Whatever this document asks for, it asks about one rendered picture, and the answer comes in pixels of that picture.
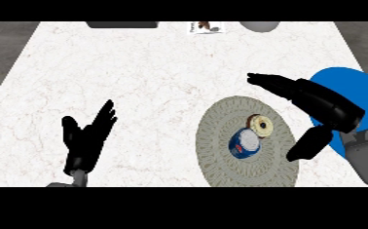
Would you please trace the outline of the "brown and cream can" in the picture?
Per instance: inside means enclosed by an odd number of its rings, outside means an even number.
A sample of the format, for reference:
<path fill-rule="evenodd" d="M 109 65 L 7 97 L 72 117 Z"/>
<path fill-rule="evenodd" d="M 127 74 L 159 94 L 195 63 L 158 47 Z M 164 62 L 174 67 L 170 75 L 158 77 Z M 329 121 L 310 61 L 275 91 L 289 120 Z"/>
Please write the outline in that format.
<path fill-rule="evenodd" d="M 273 122 L 260 114 L 252 114 L 247 118 L 247 127 L 254 131 L 260 138 L 267 137 L 273 132 Z"/>

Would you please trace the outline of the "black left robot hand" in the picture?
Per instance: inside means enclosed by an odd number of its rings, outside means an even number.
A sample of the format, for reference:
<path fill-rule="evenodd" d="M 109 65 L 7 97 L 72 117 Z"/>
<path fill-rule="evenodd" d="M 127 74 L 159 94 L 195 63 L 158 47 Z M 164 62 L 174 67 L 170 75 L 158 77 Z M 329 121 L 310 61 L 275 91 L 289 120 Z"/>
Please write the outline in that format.
<path fill-rule="evenodd" d="M 108 100 L 96 114 L 93 122 L 81 128 L 72 116 L 62 118 L 63 142 L 68 148 L 63 173 L 72 175 L 77 170 L 90 173 L 94 169 L 103 143 L 118 118 L 114 101 Z"/>

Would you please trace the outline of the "round grey woven placemat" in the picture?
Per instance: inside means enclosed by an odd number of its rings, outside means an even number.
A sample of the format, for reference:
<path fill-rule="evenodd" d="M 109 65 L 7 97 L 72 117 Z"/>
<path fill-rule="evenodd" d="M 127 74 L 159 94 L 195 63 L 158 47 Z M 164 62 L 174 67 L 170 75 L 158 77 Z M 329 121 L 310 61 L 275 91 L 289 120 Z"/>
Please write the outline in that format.
<path fill-rule="evenodd" d="M 298 162 L 289 126 L 275 109 L 247 96 L 230 96 L 207 109 L 196 129 L 195 153 L 211 186 L 292 187 Z"/>

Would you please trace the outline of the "blue plate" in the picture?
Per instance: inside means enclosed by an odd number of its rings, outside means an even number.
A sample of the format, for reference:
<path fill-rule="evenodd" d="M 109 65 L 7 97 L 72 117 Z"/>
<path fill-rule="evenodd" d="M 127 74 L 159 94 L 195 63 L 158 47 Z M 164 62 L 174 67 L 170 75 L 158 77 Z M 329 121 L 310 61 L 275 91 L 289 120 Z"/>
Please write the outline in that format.
<path fill-rule="evenodd" d="M 365 110 L 356 130 L 368 130 L 368 73 L 346 67 L 329 67 L 313 74 L 310 81 L 335 91 Z"/>

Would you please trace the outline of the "white printed box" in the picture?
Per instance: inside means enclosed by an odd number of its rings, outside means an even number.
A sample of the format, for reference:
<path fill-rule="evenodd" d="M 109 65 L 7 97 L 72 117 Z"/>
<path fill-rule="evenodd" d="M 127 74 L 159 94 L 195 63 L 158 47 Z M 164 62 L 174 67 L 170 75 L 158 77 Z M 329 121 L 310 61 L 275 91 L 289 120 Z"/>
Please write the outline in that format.
<path fill-rule="evenodd" d="M 216 34 L 223 32 L 224 27 L 219 21 L 190 21 L 187 23 L 189 34 Z"/>

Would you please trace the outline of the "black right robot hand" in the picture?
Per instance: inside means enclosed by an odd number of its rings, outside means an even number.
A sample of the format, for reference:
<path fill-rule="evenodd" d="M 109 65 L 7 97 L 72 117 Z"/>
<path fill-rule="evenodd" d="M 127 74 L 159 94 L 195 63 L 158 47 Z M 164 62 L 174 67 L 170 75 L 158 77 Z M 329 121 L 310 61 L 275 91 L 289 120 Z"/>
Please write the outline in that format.
<path fill-rule="evenodd" d="M 294 147 L 286 159 L 310 160 L 334 138 L 332 131 L 350 133 L 363 118 L 365 110 L 337 92 L 306 79 L 292 80 L 281 75 L 248 73 L 247 82 L 260 86 L 319 122 L 312 127 Z"/>

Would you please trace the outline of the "grey rounded object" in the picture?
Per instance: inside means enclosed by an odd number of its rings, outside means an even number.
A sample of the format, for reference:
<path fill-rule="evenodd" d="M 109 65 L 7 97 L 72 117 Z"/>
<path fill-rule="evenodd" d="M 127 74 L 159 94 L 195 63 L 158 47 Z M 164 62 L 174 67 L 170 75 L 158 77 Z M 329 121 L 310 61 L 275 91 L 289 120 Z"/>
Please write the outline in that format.
<path fill-rule="evenodd" d="M 242 21 L 239 23 L 252 32 L 270 32 L 279 26 L 278 21 Z"/>

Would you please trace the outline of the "dark grey flat appliance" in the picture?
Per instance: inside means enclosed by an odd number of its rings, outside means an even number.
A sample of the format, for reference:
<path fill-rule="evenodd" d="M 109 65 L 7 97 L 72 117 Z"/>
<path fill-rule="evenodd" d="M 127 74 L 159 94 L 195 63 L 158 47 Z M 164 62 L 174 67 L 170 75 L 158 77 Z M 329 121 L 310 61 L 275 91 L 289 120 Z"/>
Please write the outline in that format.
<path fill-rule="evenodd" d="M 158 21 L 87 21 L 90 28 L 156 28 Z"/>

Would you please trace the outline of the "blue can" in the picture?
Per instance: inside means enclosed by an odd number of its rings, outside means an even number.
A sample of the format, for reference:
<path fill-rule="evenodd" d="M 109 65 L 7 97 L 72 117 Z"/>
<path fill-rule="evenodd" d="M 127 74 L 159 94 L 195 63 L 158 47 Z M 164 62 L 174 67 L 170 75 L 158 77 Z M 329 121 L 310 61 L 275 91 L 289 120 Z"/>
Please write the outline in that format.
<path fill-rule="evenodd" d="M 254 131 L 241 128 L 229 141 L 229 151 L 235 158 L 245 159 L 257 154 L 260 150 L 260 139 Z"/>

